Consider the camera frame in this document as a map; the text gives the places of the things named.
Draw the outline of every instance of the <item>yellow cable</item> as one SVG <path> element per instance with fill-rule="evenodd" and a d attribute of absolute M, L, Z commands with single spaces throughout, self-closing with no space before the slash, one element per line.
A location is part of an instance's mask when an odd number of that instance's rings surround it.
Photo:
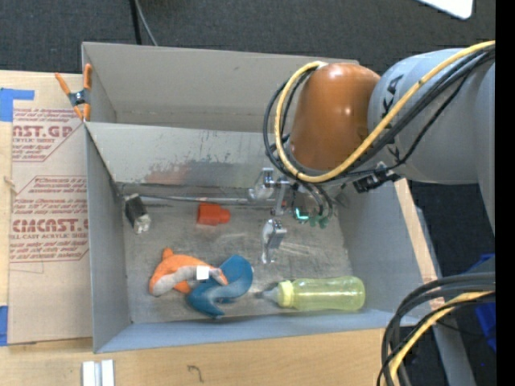
<path fill-rule="evenodd" d="M 487 294 L 493 293 L 492 291 L 489 292 L 468 292 L 463 293 L 455 298 L 451 299 L 449 302 L 444 303 L 443 307 L 453 305 L 455 303 L 460 302 L 467 302 L 471 301 L 477 298 L 481 298 L 482 296 L 486 296 Z M 435 323 L 437 320 L 439 320 L 441 317 L 443 317 L 445 314 L 452 312 L 455 309 L 454 307 L 450 307 L 445 310 L 441 310 L 438 313 L 435 313 L 433 316 L 431 316 L 427 322 L 425 322 L 420 328 L 410 337 L 410 340 L 404 345 L 404 347 L 395 355 L 395 357 L 392 359 L 390 363 L 390 375 L 392 379 L 397 375 L 397 370 L 399 369 L 399 366 L 401 365 L 401 362 L 404 360 L 404 357 L 407 355 L 408 351 L 412 348 L 412 346 L 415 344 L 415 342 L 429 329 L 433 323 Z"/>
<path fill-rule="evenodd" d="M 301 172 L 300 170 L 296 169 L 293 164 L 288 160 L 288 157 L 286 156 L 286 153 L 284 151 L 284 148 L 282 147 L 282 140 L 281 140 L 281 130 L 280 130 L 280 123 L 281 123 L 281 112 L 282 112 L 282 105 L 284 104 L 284 100 L 286 99 L 287 93 L 290 91 L 291 86 L 293 83 L 307 70 L 310 68 L 313 68 L 314 66 L 322 66 L 325 65 L 322 62 L 313 62 L 306 64 L 302 68 L 300 68 L 297 72 L 294 73 L 294 75 L 288 80 L 286 83 L 285 88 L 282 90 L 281 96 L 279 97 L 276 114 L 275 114 L 275 124 L 274 124 L 274 134 L 275 134 L 275 145 L 277 146 L 277 151 L 279 158 L 281 159 L 282 163 L 284 164 L 285 168 L 288 169 L 290 173 L 293 174 L 296 178 L 303 180 L 304 182 L 309 183 L 321 183 L 325 182 L 340 173 L 342 173 L 344 170 L 349 168 L 361 155 L 372 145 L 372 143 L 376 140 L 376 138 L 379 136 L 379 134 L 386 128 L 386 126 L 393 120 L 393 118 L 401 111 L 402 107 L 406 104 L 406 102 L 425 84 L 429 79 L 434 77 L 436 74 L 441 72 L 444 68 L 449 66 L 450 64 L 453 64 L 456 60 L 459 60 L 466 55 L 470 55 L 476 51 L 482 50 L 488 46 L 492 46 L 495 44 L 495 40 L 475 44 L 473 46 L 470 46 L 468 48 L 464 48 L 461 51 L 458 51 L 448 59 L 444 60 L 442 63 L 435 66 L 432 70 L 430 70 L 422 79 L 420 79 L 417 83 L 415 83 L 411 88 L 402 96 L 401 99 L 395 104 L 395 106 L 390 110 L 388 114 L 379 122 L 379 124 L 376 126 L 376 128 L 368 135 L 368 137 L 357 147 L 354 152 L 350 156 L 347 157 L 347 159 L 341 163 L 338 167 L 335 167 L 334 169 L 330 170 L 327 173 L 324 173 L 323 175 L 316 175 L 316 176 L 310 176 L 306 175 L 305 173 Z"/>

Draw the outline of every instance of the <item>orange stuffed toy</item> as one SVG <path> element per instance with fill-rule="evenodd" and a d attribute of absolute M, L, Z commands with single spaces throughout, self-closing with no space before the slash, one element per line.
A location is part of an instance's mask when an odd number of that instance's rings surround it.
<path fill-rule="evenodd" d="M 171 289 L 189 294 L 192 287 L 188 280 L 195 278 L 197 268 L 205 266 L 209 269 L 209 276 L 213 277 L 221 285 L 227 285 L 228 281 L 224 273 L 196 257 L 185 254 L 174 254 L 171 248 L 163 250 L 162 260 L 155 268 L 149 282 L 149 291 L 154 296 L 161 296 Z"/>

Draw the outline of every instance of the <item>yellow bottle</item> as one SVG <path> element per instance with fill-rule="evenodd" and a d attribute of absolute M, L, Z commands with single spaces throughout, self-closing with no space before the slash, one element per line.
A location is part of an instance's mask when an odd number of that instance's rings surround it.
<path fill-rule="evenodd" d="M 281 281 L 263 293 L 281 307 L 298 310 L 359 310 L 365 304 L 365 286 L 355 276 Z"/>

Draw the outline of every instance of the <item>gray carpet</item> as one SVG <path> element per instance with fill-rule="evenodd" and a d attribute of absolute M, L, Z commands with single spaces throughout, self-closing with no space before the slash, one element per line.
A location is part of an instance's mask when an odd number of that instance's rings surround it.
<path fill-rule="evenodd" d="M 383 73 L 410 55 L 496 38 L 496 0 L 463 21 L 415 0 L 140 0 L 161 46 L 320 55 Z M 0 0 L 0 68 L 80 72 L 83 41 L 134 44 L 128 0 Z M 143 42 L 150 40 L 142 29 Z M 476 186 L 412 183 L 443 275 L 493 253 Z M 459 316 L 478 386 L 496 384 L 496 354 L 475 315 Z M 413 385 L 445 385 L 431 333 L 407 367 Z"/>

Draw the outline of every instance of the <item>bin floor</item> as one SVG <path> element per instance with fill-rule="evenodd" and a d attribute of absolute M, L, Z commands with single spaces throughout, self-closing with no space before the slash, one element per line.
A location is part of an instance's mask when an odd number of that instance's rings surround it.
<path fill-rule="evenodd" d="M 298 277 L 335 277 L 352 274 L 344 248 L 338 219 L 333 217 L 325 229 L 299 224 L 291 216 L 280 219 L 288 233 L 272 264 L 261 261 L 261 234 L 270 218 L 270 208 L 224 206 L 231 212 L 227 224 L 196 224 L 198 203 L 173 202 L 149 206 L 150 230 L 134 233 L 124 221 L 127 288 L 130 314 L 135 323 L 171 322 L 207 318 L 186 302 L 185 295 L 172 290 L 158 298 L 149 294 L 148 282 L 161 261 L 163 249 L 198 257 L 213 266 L 221 265 L 234 254 L 253 266 L 253 284 L 235 302 L 220 305 L 226 316 L 292 313 L 258 296 L 279 281 Z"/>

